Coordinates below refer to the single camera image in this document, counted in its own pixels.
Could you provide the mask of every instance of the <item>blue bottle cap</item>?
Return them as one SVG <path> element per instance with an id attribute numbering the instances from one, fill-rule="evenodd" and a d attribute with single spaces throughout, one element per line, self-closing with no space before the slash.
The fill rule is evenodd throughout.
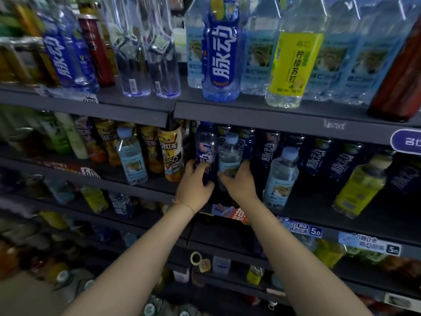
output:
<path id="1" fill-rule="evenodd" d="M 225 135 L 225 142 L 227 142 L 228 144 L 237 144 L 238 134 L 234 132 L 228 132 Z"/>
<path id="2" fill-rule="evenodd" d="M 282 150 L 282 158 L 288 161 L 294 161 L 298 157 L 298 148 L 287 146 Z"/>
<path id="3" fill-rule="evenodd" d="M 130 138 L 133 136 L 132 128 L 122 126 L 117 129 L 117 134 L 119 138 Z"/>

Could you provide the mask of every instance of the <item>hand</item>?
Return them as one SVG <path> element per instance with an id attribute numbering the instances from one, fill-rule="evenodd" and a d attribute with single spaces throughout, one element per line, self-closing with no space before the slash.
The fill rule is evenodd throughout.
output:
<path id="1" fill-rule="evenodd" d="M 247 202 L 247 200 L 258 198 L 253 175 L 251 175 L 250 172 L 250 162 L 248 160 L 241 163 L 235 178 L 232 179 L 222 172 L 218 172 L 218 177 L 227 188 L 232 199 L 241 207 L 243 207 L 242 204 Z"/>
<path id="2" fill-rule="evenodd" d="M 208 202 L 215 184 L 210 181 L 203 186 L 203 173 L 210 166 L 208 162 L 200 163 L 196 170 L 193 165 L 194 160 L 187 162 L 186 172 L 177 188 L 176 199 L 197 213 Z"/>

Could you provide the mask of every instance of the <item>red bottle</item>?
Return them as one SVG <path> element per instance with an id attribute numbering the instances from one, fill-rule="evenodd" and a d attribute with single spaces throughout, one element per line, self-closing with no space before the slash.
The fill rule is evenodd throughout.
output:
<path id="1" fill-rule="evenodd" d="M 111 62 L 107 57 L 105 42 L 101 37 L 98 18 L 90 14 L 80 14 L 78 15 L 78 19 L 83 38 L 89 47 L 89 53 L 93 59 L 99 86 L 106 87 L 114 85 L 114 74 L 112 72 Z"/>
<path id="2" fill-rule="evenodd" d="M 414 24 L 368 108 L 368 115 L 407 122 L 421 106 L 421 18 Z"/>

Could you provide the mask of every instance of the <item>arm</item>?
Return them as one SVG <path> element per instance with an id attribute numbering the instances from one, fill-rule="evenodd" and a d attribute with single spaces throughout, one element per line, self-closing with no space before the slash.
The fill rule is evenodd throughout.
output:
<path id="1" fill-rule="evenodd" d="M 193 171 L 186 165 L 171 207 L 149 231 L 127 249 L 64 311 L 63 316 L 138 316 L 183 229 L 209 200 L 214 184 L 203 186 L 209 163 Z"/>
<path id="2" fill-rule="evenodd" d="M 300 316 L 372 316 L 358 297 L 284 228 L 256 195 L 248 161 L 234 179 L 218 173 L 241 206 L 295 312 Z"/>

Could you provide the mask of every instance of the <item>floor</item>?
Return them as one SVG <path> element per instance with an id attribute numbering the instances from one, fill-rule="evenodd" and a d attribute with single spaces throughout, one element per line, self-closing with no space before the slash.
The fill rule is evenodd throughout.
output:
<path id="1" fill-rule="evenodd" d="M 52 289 L 26 272 L 0 281 L 0 316 L 59 316 L 66 303 Z"/>

